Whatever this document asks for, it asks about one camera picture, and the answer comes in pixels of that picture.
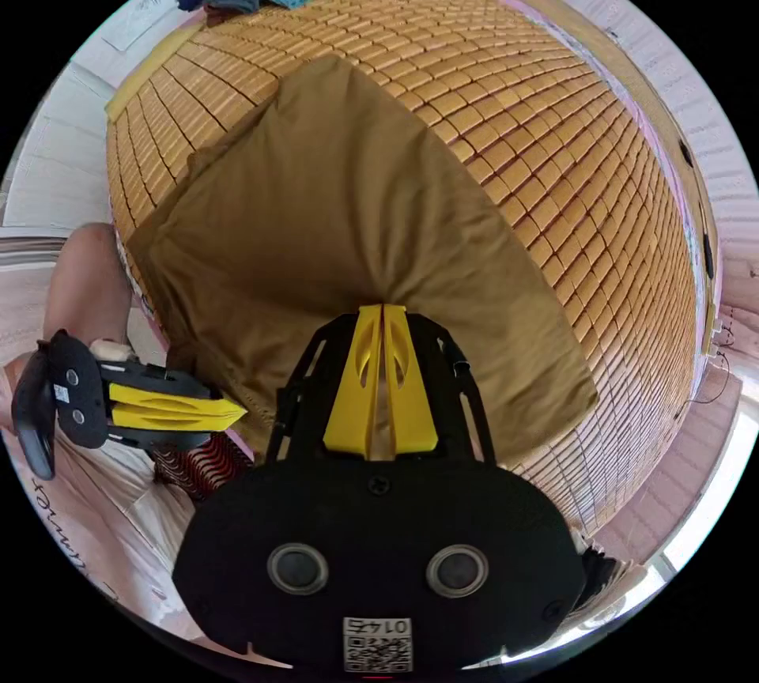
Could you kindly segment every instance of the printed number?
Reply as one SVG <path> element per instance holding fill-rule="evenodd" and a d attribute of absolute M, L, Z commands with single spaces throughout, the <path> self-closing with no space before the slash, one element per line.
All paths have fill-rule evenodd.
<path fill-rule="evenodd" d="M 405 633 L 407 628 L 408 624 L 405 620 L 396 620 L 394 624 L 392 624 L 389 620 L 385 620 L 386 633 Z"/>

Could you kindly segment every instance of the qr code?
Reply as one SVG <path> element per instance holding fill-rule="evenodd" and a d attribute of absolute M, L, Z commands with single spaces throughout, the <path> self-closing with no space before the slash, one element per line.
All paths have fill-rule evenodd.
<path fill-rule="evenodd" d="M 349 673 L 409 673 L 413 669 L 411 620 L 345 617 L 343 642 Z"/>
<path fill-rule="evenodd" d="M 411 638 L 346 637 L 346 670 L 350 673 L 408 673 Z"/>

